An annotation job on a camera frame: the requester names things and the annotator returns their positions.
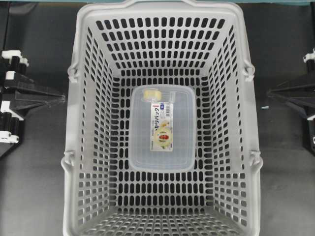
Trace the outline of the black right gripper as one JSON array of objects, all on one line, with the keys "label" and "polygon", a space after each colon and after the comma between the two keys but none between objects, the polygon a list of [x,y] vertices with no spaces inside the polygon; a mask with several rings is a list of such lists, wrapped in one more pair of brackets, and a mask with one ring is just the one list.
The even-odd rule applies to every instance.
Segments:
[{"label": "black right gripper", "polygon": [[285,82],[267,91],[267,96],[293,108],[307,118],[310,148],[315,149],[315,49],[303,57],[307,66],[304,84]]}]

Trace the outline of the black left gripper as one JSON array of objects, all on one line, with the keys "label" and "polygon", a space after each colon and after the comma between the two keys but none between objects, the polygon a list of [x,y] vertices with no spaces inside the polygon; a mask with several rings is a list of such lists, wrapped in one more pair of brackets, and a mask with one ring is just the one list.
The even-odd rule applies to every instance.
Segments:
[{"label": "black left gripper", "polygon": [[[63,104],[61,92],[25,75],[28,59],[20,50],[0,52],[0,156],[6,157],[23,141],[23,116],[43,107]],[[5,85],[13,82],[13,88]]]}]

